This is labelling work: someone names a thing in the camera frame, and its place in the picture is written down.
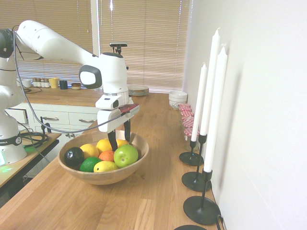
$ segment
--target green light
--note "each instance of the green light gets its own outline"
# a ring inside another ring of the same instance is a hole
[[[9,169],[5,169],[5,170],[2,170],[3,173],[6,173],[8,172],[9,170],[12,170],[13,168],[9,168]]]
[[[2,155],[2,151],[0,151],[0,165],[3,165],[3,164],[5,164],[5,161]]]

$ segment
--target candlestick holder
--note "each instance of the candlestick holder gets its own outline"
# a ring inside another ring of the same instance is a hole
[[[206,229],[196,225],[183,225],[178,228],[175,228],[174,230],[206,230]]]
[[[202,172],[202,178],[207,182],[211,180],[211,172]],[[216,203],[205,198],[206,186],[202,192],[202,196],[192,196],[186,199],[183,204],[183,210],[186,215],[198,224],[212,225],[218,221],[218,216],[221,215],[221,211]]]
[[[203,158],[201,157],[201,151],[199,154],[193,152],[193,149],[196,147],[196,141],[190,141],[191,146],[191,152],[183,152],[179,155],[179,159],[191,166],[197,166],[199,165],[199,161],[201,161],[201,164],[203,164]]]
[[[204,187],[205,187],[205,182],[203,179],[201,179],[201,173],[199,173],[200,170],[200,164],[201,164],[201,151],[202,151],[202,146],[204,143],[206,143],[207,140],[207,135],[199,135],[198,141],[201,144],[200,146],[200,158],[198,158],[198,163],[197,163],[197,169],[196,172],[187,172],[183,174],[181,181],[182,183],[189,189],[196,191],[196,192],[201,192]],[[208,182],[208,185],[206,187],[207,191],[211,188],[211,181]]]

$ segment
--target window blind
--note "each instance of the window blind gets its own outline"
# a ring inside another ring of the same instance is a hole
[[[18,29],[25,20],[44,24],[93,52],[90,0],[0,0],[0,29]],[[20,61],[22,78],[53,78],[79,82],[80,64],[63,61]]]
[[[110,42],[125,41],[128,85],[151,92],[181,90],[189,17],[189,0],[100,0],[101,52]]]

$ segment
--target green apple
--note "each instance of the green apple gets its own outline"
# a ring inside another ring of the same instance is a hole
[[[119,168],[127,167],[139,158],[137,149],[132,145],[120,146],[114,152],[114,162]]]

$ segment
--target drawer handle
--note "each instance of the drawer handle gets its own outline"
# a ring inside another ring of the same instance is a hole
[[[43,117],[45,120],[52,120],[52,121],[58,121],[59,119],[57,117]]]
[[[81,122],[94,122],[94,120],[83,120],[83,119],[79,119],[79,121],[81,121]]]

